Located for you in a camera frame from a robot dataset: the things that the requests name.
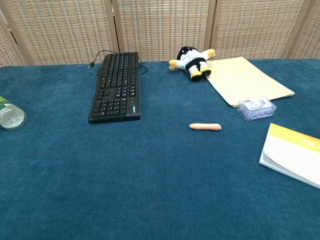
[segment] room divider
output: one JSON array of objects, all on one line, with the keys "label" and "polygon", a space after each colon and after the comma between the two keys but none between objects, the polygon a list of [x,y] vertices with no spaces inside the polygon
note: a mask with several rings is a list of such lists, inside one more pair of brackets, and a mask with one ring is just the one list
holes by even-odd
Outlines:
[{"label": "room divider", "polygon": [[2,0],[0,10],[0,66],[89,63],[100,50],[168,61],[182,46],[215,59],[320,58],[320,0]]}]

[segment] manila folder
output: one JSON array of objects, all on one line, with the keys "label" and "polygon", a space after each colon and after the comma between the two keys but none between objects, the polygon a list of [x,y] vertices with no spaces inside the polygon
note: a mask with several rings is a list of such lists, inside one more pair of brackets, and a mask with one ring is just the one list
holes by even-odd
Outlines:
[{"label": "manila folder", "polygon": [[268,100],[289,97],[295,93],[269,77],[244,57],[208,61],[208,81],[231,106],[239,101],[266,97]]}]

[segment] booklet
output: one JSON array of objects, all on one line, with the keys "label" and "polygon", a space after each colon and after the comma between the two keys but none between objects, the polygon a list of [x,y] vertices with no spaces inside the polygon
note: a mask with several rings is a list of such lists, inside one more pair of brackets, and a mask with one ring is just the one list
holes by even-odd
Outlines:
[{"label": "booklet", "polygon": [[231,106],[246,99],[266,97],[268,100],[292,96],[295,93],[263,73],[244,57],[208,61],[211,75],[206,78]]},{"label": "booklet", "polygon": [[320,189],[320,139],[271,123],[259,163]]}]

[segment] wicker screen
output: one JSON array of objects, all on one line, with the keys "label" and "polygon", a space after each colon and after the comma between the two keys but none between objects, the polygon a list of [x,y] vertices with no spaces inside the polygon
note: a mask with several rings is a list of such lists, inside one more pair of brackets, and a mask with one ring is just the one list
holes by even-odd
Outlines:
[{"label": "wicker screen", "polygon": [[108,21],[107,0],[3,2],[30,64],[89,63],[100,50],[118,51],[117,39],[112,43],[114,21]]},{"label": "wicker screen", "polygon": [[218,0],[215,58],[280,58],[304,0]]},{"label": "wicker screen", "polygon": [[314,6],[297,41],[298,44],[293,51],[293,58],[320,59],[320,0]]},{"label": "wicker screen", "polygon": [[151,62],[175,59],[183,46],[204,50],[209,0],[112,2],[121,51]]},{"label": "wicker screen", "polygon": [[6,28],[4,21],[0,19],[0,67],[3,66],[19,66],[22,65],[21,61],[18,58],[17,53],[15,52],[12,44],[16,44],[15,42],[12,43],[13,37],[9,40],[7,34],[10,31]]}]

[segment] penguin toy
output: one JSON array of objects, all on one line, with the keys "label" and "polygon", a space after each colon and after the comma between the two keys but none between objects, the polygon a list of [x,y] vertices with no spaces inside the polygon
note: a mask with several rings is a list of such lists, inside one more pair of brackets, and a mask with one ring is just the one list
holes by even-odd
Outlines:
[{"label": "penguin toy", "polygon": [[177,58],[169,61],[169,69],[184,69],[192,81],[198,81],[202,76],[211,74],[207,60],[215,55],[214,49],[199,52],[192,46],[184,46],[179,51]]}]

